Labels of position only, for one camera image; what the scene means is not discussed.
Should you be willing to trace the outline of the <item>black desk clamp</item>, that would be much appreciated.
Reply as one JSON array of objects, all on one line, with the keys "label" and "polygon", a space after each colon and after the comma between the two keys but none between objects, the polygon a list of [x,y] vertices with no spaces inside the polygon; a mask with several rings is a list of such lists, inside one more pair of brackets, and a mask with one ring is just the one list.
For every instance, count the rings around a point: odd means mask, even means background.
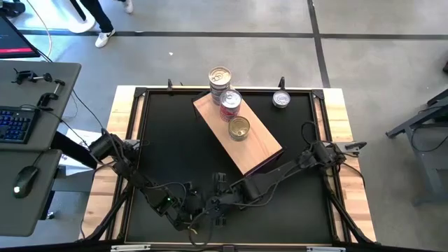
[{"label": "black desk clamp", "polygon": [[65,86],[65,82],[63,80],[55,79],[54,82],[56,83],[56,88],[53,92],[47,92],[41,95],[40,99],[38,100],[37,107],[43,111],[52,111],[53,109],[49,106],[49,103],[54,100],[59,99],[58,90],[61,87]]},{"label": "black desk clamp", "polygon": [[52,82],[53,77],[49,73],[44,73],[42,76],[38,76],[34,71],[26,70],[26,71],[18,71],[16,68],[15,70],[15,80],[12,81],[12,83],[16,83],[18,85],[21,85],[23,81],[30,81],[30,82],[37,82],[39,80],[44,80],[46,82]]}]

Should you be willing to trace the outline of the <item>person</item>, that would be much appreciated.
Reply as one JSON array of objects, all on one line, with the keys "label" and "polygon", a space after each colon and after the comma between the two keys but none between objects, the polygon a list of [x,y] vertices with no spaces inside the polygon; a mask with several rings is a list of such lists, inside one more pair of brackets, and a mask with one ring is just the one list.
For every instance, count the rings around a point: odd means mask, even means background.
[{"label": "person", "polygon": [[99,0],[80,0],[80,2],[90,12],[101,30],[95,41],[95,46],[97,48],[104,47],[116,32],[110,19],[105,14]]}]

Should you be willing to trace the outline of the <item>white round base black pole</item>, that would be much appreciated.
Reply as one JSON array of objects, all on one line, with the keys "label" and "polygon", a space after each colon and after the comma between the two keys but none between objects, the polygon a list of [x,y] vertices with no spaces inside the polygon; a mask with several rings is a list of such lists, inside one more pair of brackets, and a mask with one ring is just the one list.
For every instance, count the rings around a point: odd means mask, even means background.
[{"label": "white round base black pole", "polygon": [[62,13],[65,27],[75,34],[89,31],[96,25],[95,19],[80,0],[54,0]]}]

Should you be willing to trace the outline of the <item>white paper sheet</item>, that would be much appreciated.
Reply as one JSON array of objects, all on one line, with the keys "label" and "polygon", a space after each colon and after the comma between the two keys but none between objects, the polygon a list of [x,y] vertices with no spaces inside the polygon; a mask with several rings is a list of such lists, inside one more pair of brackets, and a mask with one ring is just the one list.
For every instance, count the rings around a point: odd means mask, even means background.
[{"label": "white paper sheet", "polygon": [[[83,146],[84,148],[88,148],[88,146],[93,141],[96,141],[101,135],[102,134],[99,132],[85,131],[81,129],[69,129],[66,133],[66,136],[70,140],[75,141],[77,144]],[[61,156],[59,160],[59,166],[65,167],[65,174],[67,176],[71,176],[81,172],[88,172],[91,170],[91,168],[65,154]]]}]

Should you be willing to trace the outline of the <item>silver metal bracket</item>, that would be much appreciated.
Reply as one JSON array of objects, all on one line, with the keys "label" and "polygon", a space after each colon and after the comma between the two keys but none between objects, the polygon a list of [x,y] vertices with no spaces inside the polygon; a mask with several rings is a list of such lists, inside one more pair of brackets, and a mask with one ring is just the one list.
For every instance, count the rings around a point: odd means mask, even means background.
[{"label": "silver metal bracket", "polygon": [[147,244],[123,244],[111,247],[111,252],[142,252],[150,250],[151,246]]},{"label": "silver metal bracket", "polygon": [[346,249],[334,246],[307,246],[306,252],[346,252]]}]

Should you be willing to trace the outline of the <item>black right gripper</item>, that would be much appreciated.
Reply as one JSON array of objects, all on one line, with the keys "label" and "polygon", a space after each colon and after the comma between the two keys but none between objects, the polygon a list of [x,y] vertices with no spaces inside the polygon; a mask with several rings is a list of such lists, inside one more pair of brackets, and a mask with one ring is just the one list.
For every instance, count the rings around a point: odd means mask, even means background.
[{"label": "black right gripper", "polygon": [[[246,197],[238,190],[218,191],[208,196],[208,214],[225,214],[235,207],[243,209],[248,206]],[[226,224],[226,217],[219,216],[214,219],[215,226],[226,226]]]}]

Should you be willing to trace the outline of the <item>green label seafood can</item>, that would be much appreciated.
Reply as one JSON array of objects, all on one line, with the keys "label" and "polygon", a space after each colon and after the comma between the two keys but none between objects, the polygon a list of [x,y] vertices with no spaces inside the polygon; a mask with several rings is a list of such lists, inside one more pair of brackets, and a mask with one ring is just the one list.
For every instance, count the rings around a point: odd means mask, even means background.
[{"label": "green label seafood can", "polygon": [[291,96],[283,90],[276,91],[272,96],[272,103],[275,107],[283,109],[289,105]]}]

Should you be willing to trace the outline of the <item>dark grey metal stand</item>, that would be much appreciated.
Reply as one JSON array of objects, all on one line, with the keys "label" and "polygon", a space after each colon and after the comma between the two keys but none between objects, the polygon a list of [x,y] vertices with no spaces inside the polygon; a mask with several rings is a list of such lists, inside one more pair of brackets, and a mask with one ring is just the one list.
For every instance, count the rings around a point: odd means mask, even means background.
[{"label": "dark grey metal stand", "polygon": [[414,206],[448,202],[448,89],[427,101],[426,108],[386,132],[390,139],[405,134],[426,185]]}]

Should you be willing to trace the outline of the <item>gold lid seafood can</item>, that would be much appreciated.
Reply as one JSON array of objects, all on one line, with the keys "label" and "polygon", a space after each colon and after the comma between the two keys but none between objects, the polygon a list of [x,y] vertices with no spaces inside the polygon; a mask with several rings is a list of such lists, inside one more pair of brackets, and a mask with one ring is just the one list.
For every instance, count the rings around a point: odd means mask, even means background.
[{"label": "gold lid seafood can", "polygon": [[234,141],[243,141],[250,131],[250,122],[242,116],[236,116],[229,121],[228,132]]},{"label": "gold lid seafood can", "polygon": [[232,74],[226,67],[216,66],[210,70],[208,77],[211,87],[222,90],[229,88]]}]

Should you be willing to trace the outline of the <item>black table mat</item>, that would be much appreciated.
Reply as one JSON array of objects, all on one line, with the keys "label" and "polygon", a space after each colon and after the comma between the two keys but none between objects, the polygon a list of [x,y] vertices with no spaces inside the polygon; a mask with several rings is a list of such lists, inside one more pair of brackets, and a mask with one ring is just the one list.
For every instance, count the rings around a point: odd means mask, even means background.
[{"label": "black table mat", "polygon": [[[283,155],[266,164],[268,172],[297,157],[316,134],[311,100],[294,95],[290,104],[276,108],[268,94],[244,95],[244,101],[283,147]],[[191,94],[154,94],[150,97],[140,171],[158,183],[190,182],[202,193],[212,189],[216,172],[229,183],[242,177],[235,163],[202,118],[195,116]],[[231,210],[227,224],[210,227],[204,219],[193,236],[196,242],[264,244],[326,244],[332,235],[322,180],[303,172],[280,183],[268,204],[243,211]],[[140,192],[135,192],[129,216],[128,242],[189,242],[165,218],[157,215]]]}]

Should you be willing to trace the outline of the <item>black computer mouse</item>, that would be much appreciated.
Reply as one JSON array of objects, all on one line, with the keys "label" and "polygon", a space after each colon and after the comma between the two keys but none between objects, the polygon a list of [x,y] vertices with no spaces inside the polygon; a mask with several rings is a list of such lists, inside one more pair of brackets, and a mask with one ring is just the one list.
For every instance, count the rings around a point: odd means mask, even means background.
[{"label": "black computer mouse", "polygon": [[38,174],[39,168],[35,166],[24,167],[15,178],[13,196],[18,199],[28,196]]}]

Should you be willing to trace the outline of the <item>black computer monitor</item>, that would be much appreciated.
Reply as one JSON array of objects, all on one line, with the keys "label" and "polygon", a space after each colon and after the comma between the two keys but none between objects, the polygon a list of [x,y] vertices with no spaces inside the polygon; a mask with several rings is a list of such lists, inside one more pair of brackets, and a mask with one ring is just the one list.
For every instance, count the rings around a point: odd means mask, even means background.
[{"label": "black computer monitor", "polygon": [[0,59],[40,56],[38,50],[0,12]]}]

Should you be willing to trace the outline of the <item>black backlit keyboard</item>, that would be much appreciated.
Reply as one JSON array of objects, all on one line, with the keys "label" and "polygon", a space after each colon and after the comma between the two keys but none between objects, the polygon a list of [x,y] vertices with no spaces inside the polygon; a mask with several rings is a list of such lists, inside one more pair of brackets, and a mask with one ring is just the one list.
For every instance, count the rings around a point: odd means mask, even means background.
[{"label": "black backlit keyboard", "polygon": [[38,117],[36,108],[0,106],[0,143],[26,144]]}]

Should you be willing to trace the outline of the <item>black floor object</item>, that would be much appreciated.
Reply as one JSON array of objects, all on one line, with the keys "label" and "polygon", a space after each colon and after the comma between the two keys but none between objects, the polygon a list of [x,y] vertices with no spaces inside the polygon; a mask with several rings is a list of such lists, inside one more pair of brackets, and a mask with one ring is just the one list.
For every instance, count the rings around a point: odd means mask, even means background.
[{"label": "black floor object", "polygon": [[16,18],[26,11],[20,0],[0,0],[0,13],[8,18]]}]

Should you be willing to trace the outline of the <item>silver lid seafood can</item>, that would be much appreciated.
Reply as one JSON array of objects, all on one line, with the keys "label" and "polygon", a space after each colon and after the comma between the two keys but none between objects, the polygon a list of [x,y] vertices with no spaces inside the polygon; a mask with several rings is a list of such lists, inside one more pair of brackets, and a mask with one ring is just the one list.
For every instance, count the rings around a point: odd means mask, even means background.
[{"label": "silver lid seafood can", "polygon": [[226,90],[222,92],[220,96],[220,106],[229,109],[229,110],[237,110],[239,109],[242,103],[242,96],[236,90]]}]

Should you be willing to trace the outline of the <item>dark grey desk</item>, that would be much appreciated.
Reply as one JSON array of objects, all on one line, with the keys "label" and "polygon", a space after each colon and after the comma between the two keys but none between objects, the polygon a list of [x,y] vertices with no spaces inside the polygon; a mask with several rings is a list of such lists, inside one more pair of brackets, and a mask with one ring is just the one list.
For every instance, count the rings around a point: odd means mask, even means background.
[{"label": "dark grey desk", "polygon": [[[46,207],[62,152],[0,151],[0,236],[28,237]],[[27,166],[38,168],[28,196],[13,195],[18,173]]]},{"label": "dark grey desk", "polygon": [[[41,95],[56,92],[59,96],[49,102],[51,111],[38,113],[26,144],[0,143],[1,151],[43,151],[50,147],[80,70],[78,63],[0,60],[0,106],[34,109]],[[18,71],[33,71],[38,76],[49,73],[53,80],[63,81],[65,85],[44,80],[35,83],[24,80],[18,85],[14,83]]]}]

